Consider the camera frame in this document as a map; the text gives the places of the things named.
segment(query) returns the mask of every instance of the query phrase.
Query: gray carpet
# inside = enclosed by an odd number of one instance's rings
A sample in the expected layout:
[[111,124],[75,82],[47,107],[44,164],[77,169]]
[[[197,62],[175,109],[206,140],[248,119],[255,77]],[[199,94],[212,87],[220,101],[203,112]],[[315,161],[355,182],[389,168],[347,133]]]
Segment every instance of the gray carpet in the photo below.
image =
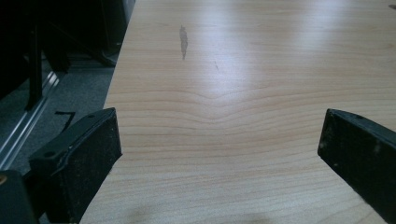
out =
[[[75,113],[71,124],[91,112],[103,108],[108,87],[114,72],[88,56],[71,57],[72,66],[63,76],[37,124],[27,137],[10,169],[25,174],[29,171],[28,157],[64,129],[70,119],[68,112]],[[43,76],[50,71],[43,62]],[[21,84],[14,92],[0,101],[0,141],[3,143],[17,124],[28,99],[29,83]]]

